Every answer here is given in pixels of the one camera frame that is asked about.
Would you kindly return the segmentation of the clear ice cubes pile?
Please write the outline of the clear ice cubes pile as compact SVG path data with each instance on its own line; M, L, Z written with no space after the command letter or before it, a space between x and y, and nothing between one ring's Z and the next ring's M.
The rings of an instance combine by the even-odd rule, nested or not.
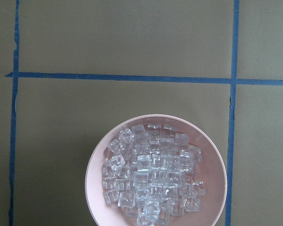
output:
M103 197L135 218L139 226L167 226L171 217L199 212L206 189L196 180L201 149L168 124L121 130L107 149Z

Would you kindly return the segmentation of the pink bowl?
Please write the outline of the pink bowl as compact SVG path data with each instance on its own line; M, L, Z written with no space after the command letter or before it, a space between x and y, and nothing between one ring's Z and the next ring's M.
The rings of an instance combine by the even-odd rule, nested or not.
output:
M206 195L201 199L198 213L171 217L172 226L214 226L225 206L227 175L223 159L212 140L198 127L175 116L148 114L122 122L110 130L95 147L85 175L85 196L89 211L99 226L135 226L136 219L128 218L125 210L115 204L107 205L103 197L102 169L112 156L108 144L125 128L135 125L168 124L189 135L191 143L201 148L203 161L198 167L198 180L203 181Z

